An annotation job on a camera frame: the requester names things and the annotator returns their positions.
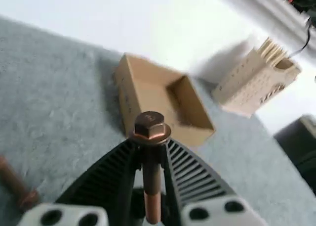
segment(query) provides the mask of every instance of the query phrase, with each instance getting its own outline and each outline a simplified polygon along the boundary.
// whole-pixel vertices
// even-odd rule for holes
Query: gray carpet
[[[43,202],[124,140],[120,54],[0,20],[0,153]],[[217,132],[197,153],[271,226],[314,226],[316,200],[256,117],[225,113],[193,80]],[[137,175],[136,184],[141,184]],[[0,219],[20,215],[0,185]]]

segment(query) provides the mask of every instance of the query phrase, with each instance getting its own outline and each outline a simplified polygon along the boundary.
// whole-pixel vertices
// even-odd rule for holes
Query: open cardboard box
[[[115,79],[127,136],[144,111],[164,115],[171,136],[186,146],[200,145],[215,132],[188,76],[125,54]]]

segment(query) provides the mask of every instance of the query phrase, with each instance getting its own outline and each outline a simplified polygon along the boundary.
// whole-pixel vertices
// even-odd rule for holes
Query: copper bolt
[[[155,111],[146,111],[136,117],[131,138],[140,144],[157,145],[167,141],[170,135],[171,130],[164,122],[164,116]]]
[[[4,156],[0,155],[0,177],[7,188],[17,198],[19,209],[26,211],[32,208],[39,200],[36,190],[28,191],[17,177]]]
[[[137,116],[131,135],[143,149],[145,213],[147,221],[153,225],[161,221],[160,147],[170,134],[164,116],[155,111],[147,111]]]

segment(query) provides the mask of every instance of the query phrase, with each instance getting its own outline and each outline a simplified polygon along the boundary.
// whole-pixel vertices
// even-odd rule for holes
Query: bolt shaft
[[[4,156],[0,155],[0,177],[17,199],[21,210],[32,207],[38,201],[37,191],[28,191],[23,182],[18,178]]]
[[[161,220],[160,146],[144,148],[143,182],[146,219],[150,224]]]

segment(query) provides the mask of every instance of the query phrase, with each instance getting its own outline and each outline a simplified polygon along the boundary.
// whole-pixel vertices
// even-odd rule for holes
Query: mounting hole
[[[190,211],[191,220],[205,220],[209,217],[208,212],[203,208],[194,208]]]
[[[244,211],[244,207],[242,204],[240,204],[238,201],[229,201],[225,204],[225,210],[228,213],[236,213],[236,212],[242,212]]]
[[[79,221],[79,226],[95,226],[98,222],[98,216],[94,213],[85,215]]]
[[[52,226],[58,223],[63,213],[60,210],[50,210],[46,212],[40,219],[40,223],[44,226]]]

